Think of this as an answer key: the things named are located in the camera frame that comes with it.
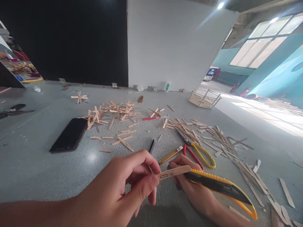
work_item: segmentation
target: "black phone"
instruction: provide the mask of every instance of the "black phone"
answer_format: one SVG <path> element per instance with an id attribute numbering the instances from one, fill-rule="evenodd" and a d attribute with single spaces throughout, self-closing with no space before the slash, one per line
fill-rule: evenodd
<path id="1" fill-rule="evenodd" d="M 50 149 L 51 153 L 74 151 L 83 136 L 87 120 L 73 118 Z"/>

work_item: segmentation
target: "black pen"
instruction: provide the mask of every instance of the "black pen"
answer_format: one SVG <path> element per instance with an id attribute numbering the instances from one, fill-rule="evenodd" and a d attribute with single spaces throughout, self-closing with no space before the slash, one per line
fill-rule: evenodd
<path id="1" fill-rule="evenodd" d="M 151 147 L 148 150 L 149 153 L 151 153 L 154 143 L 155 143 L 155 139 L 152 140 Z"/>

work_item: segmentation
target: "ceiling light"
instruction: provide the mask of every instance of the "ceiling light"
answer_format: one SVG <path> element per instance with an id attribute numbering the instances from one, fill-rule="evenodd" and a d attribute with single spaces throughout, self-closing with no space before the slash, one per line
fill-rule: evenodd
<path id="1" fill-rule="evenodd" d="M 272 23 L 275 23 L 279 18 L 278 17 L 275 17 L 274 19 L 272 19 L 269 23 L 272 24 Z"/>
<path id="2" fill-rule="evenodd" d="M 220 3 L 220 4 L 218 5 L 218 8 L 217 8 L 217 9 L 222 9 L 223 6 L 224 6 L 224 3 Z"/>

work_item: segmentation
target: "yellow utility knife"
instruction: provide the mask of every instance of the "yellow utility knife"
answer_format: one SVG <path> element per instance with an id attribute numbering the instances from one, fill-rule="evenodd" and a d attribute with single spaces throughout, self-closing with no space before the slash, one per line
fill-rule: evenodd
<path id="1" fill-rule="evenodd" d="M 248 196 L 231 181 L 194 169 L 191 169 L 190 172 L 184 173 L 184 176 L 193 183 L 203 185 L 212 191 L 218 192 L 228 197 L 236 204 L 238 204 L 254 220 L 258 219 L 256 209 Z M 250 211 L 245 204 L 247 204 L 252 209 L 252 211 Z"/>

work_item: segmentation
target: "fire extinguisher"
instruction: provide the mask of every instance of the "fire extinguisher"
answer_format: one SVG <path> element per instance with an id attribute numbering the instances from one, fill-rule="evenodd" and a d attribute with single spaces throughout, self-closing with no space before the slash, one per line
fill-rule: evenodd
<path id="1" fill-rule="evenodd" d="M 246 88 L 246 89 L 240 94 L 240 97 L 244 97 L 250 90 L 251 90 L 250 87 Z"/>
<path id="2" fill-rule="evenodd" d="M 240 83 L 237 83 L 231 90 L 229 93 L 234 93 L 235 90 L 239 87 Z"/>

